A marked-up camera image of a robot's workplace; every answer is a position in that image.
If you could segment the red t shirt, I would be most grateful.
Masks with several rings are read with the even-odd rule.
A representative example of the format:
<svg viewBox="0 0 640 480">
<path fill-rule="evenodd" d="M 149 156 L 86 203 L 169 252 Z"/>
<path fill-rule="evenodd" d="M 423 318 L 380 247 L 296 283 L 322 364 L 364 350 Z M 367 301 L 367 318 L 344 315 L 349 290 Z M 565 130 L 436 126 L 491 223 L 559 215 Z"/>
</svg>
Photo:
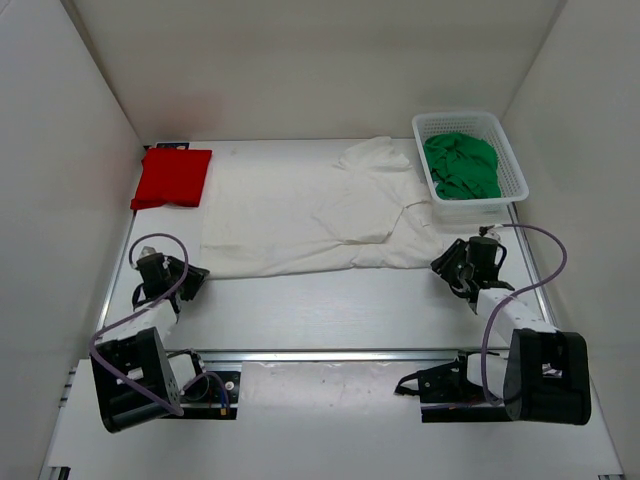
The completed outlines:
<svg viewBox="0 0 640 480">
<path fill-rule="evenodd" d="M 149 149 L 142 159 L 142 175 L 130 208 L 197 208 L 212 156 L 212 150 Z"/>
</svg>

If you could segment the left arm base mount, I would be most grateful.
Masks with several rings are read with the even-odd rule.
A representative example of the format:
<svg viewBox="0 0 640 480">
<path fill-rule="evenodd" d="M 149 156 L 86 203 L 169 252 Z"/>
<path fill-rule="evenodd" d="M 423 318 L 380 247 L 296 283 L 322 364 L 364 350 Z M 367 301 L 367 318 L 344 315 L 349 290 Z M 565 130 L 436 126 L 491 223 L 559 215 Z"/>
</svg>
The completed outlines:
<svg viewBox="0 0 640 480">
<path fill-rule="evenodd" d="M 237 419 L 241 393 L 239 365 L 209 365 L 208 373 L 201 373 L 187 384 L 181 393 L 181 419 L 221 420 Z"/>
</svg>

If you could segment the green garment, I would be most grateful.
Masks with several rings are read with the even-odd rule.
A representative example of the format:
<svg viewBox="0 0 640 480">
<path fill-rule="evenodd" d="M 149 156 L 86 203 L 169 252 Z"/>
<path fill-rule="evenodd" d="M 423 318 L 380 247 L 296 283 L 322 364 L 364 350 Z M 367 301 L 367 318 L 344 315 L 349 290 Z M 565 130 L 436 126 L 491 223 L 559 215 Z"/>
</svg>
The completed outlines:
<svg viewBox="0 0 640 480">
<path fill-rule="evenodd" d="M 435 191 L 443 200 L 500 198 L 498 155 L 486 141 L 460 132 L 428 138 L 423 144 Z"/>
</svg>

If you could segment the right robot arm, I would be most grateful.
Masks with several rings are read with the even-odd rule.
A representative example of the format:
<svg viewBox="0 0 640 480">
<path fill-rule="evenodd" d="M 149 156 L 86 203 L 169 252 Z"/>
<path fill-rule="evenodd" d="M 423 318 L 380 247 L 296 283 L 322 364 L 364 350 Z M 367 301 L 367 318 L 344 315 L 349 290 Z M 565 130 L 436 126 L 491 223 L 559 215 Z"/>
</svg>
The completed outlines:
<svg viewBox="0 0 640 480">
<path fill-rule="evenodd" d="M 519 290 L 499 279 L 507 250 L 497 240 L 473 236 L 456 240 L 431 269 L 508 343 L 506 358 L 483 344 L 462 353 L 445 376 L 458 397 L 449 408 L 487 403 L 510 420 L 585 425 L 591 416 L 587 345 L 563 332 L 519 300 Z"/>
</svg>

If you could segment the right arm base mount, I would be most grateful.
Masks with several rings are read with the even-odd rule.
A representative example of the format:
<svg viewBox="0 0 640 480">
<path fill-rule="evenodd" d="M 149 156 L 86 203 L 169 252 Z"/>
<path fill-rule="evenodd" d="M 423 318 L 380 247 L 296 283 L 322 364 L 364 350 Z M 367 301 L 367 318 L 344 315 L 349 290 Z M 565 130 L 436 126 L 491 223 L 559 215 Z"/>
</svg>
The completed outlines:
<svg viewBox="0 0 640 480">
<path fill-rule="evenodd" d="M 394 394 L 419 399 L 423 424 L 510 422 L 506 409 L 489 405 L 482 387 L 467 379 L 469 357 L 461 351 L 449 363 L 406 375 Z"/>
</svg>

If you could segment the white t shirt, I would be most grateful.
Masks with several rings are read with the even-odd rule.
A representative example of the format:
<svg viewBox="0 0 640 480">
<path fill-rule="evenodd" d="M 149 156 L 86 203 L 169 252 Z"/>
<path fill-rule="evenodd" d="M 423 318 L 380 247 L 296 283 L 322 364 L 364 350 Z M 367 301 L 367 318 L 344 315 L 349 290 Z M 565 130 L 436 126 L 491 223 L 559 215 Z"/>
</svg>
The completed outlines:
<svg viewBox="0 0 640 480">
<path fill-rule="evenodd" d="M 214 278 L 416 269 L 442 251 L 429 189 L 388 137 L 326 160 L 213 167 L 200 260 Z"/>
</svg>

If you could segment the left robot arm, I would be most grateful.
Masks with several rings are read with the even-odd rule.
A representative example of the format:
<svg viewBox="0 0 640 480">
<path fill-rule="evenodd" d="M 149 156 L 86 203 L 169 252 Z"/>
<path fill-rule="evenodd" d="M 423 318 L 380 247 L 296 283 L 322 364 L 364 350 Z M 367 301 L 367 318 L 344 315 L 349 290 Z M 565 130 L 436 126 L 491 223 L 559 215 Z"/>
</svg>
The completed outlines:
<svg viewBox="0 0 640 480">
<path fill-rule="evenodd" d="M 132 307 L 140 315 L 100 339 L 96 350 L 103 360 L 91 360 L 101 420 L 110 433 L 171 417 L 183 403 L 210 393 L 200 355 L 190 349 L 168 353 L 163 345 L 208 271 L 151 247 L 142 250 L 135 269 L 142 283 Z"/>
</svg>

